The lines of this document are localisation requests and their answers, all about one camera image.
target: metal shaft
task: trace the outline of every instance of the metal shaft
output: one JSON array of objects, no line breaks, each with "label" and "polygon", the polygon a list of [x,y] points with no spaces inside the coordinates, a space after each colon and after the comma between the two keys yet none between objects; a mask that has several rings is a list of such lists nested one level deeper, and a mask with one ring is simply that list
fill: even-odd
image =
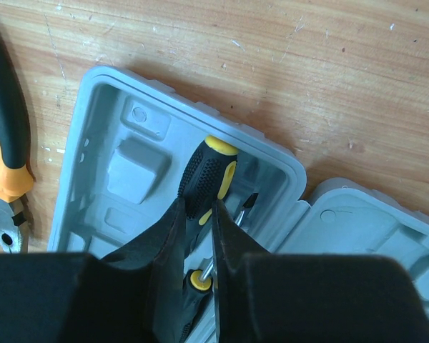
[{"label": "metal shaft", "polygon": [[[246,212],[246,209],[242,208],[242,210],[238,214],[237,218],[235,218],[235,224],[239,227],[242,226],[243,222],[245,221],[245,218],[246,218],[245,212]],[[201,282],[204,282],[205,280],[207,280],[209,278],[209,276],[211,275],[211,273],[213,271],[214,266],[215,266],[215,263],[214,263],[213,257],[212,257],[212,259],[209,261],[209,264],[205,267],[205,269],[203,269],[203,272],[199,276],[199,280]]]}]

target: wooden table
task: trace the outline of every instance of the wooden table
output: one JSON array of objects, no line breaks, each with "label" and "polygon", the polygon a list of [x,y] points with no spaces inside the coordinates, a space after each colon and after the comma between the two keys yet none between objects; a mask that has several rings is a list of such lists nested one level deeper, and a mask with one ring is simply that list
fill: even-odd
[{"label": "wooden table", "polygon": [[347,177],[429,214],[429,0],[0,1],[29,108],[45,250],[79,82],[128,68],[294,151],[307,193]]}]

